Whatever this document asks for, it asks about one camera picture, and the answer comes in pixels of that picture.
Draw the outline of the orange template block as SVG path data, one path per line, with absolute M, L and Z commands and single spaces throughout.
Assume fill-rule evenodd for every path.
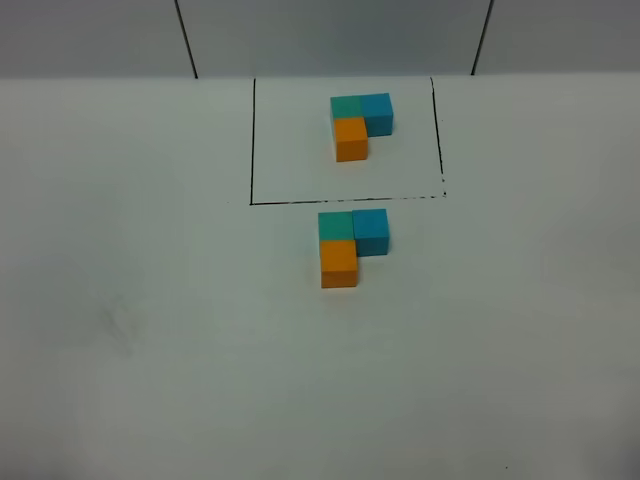
M 335 119 L 333 133 L 337 162 L 368 158 L 368 134 L 363 117 Z

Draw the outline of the green template block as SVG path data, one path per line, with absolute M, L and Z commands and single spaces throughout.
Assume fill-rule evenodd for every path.
M 359 95 L 331 97 L 330 113 L 333 120 L 362 117 L 361 97 Z

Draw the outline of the blue template block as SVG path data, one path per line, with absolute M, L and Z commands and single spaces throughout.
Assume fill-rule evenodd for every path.
M 393 133 L 394 124 L 394 112 L 390 94 L 362 95 L 360 103 L 368 136 L 390 136 Z

